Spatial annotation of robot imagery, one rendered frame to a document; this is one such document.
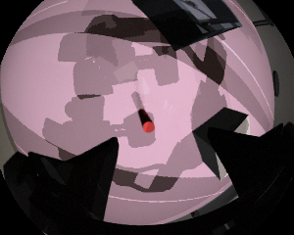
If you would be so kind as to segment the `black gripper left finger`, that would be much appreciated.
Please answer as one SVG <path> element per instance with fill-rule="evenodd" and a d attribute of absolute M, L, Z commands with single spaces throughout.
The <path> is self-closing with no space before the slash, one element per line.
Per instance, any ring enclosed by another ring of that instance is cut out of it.
<path fill-rule="evenodd" d="M 36 165 L 38 175 L 41 173 L 46 179 L 64 185 L 93 219 L 104 220 L 119 149 L 119 140 L 111 137 L 88 152 L 85 150 L 65 161 L 34 152 L 28 152 L 28 156 Z"/>

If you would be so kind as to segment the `red peg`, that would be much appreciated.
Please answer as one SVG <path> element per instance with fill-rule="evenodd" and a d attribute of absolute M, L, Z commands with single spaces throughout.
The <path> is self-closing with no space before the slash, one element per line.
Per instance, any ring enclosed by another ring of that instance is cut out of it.
<path fill-rule="evenodd" d="M 152 130 L 155 129 L 154 121 L 152 121 L 148 117 L 146 111 L 144 110 L 139 110 L 138 114 L 139 114 L 140 121 L 142 121 L 144 132 L 152 132 Z"/>

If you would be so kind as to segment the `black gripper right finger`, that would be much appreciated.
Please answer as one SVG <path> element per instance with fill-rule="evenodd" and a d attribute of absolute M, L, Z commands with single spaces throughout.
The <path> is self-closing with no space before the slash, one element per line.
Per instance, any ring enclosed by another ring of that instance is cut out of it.
<path fill-rule="evenodd" d="M 253 187 L 252 181 L 260 172 L 272 142 L 281 132 L 283 132 L 283 122 L 260 137 L 209 126 L 207 138 L 232 180 L 238 197 Z"/>

